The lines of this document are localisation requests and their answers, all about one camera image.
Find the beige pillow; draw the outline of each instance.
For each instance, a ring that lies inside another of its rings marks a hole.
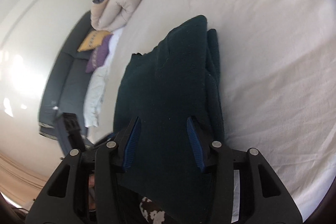
[[[103,42],[105,36],[111,34],[109,31],[92,31],[84,39],[78,48],[78,52],[89,51],[97,48]]]
[[[104,0],[92,4],[91,25],[96,30],[114,31],[124,26],[141,0]]]

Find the yellow cushion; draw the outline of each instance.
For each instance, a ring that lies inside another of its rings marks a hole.
[[[82,44],[78,48],[78,52],[89,51],[97,48],[103,42],[103,38],[111,34],[108,31],[92,31],[88,34],[88,36],[84,39]]]

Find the white pillow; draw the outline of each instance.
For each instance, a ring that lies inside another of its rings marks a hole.
[[[98,127],[98,117],[102,100],[104,99],[105,85],[108,80],[110,63],[113,60],[117,43],[124,28],[113,32],[109,41],[109,55],[103,66],[97,68],[90,79],[90,83],[84,100],[84,123],[85,127]]]

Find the dark gray sofa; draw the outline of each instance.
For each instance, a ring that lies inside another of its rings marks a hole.
[[[75,113],[86,145],[87,128],[84,126],[83,104],[91,73],[85,73],[91,51],[77,52],[87,34],[92,31],[90,12],[78,21],[65,41],[50,73],[39,113],[40,134],[59,141],[67,154],[71,150],[65,132],[55,127],[55,119],[63,112]]]

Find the wrinkled sheet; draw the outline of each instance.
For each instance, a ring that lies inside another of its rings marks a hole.
[[[196,15],[218,33],[226,142],[258,148],[306,219],[336,175],[336,0],[142,0],[118,43],[98,134],[134,52]]]

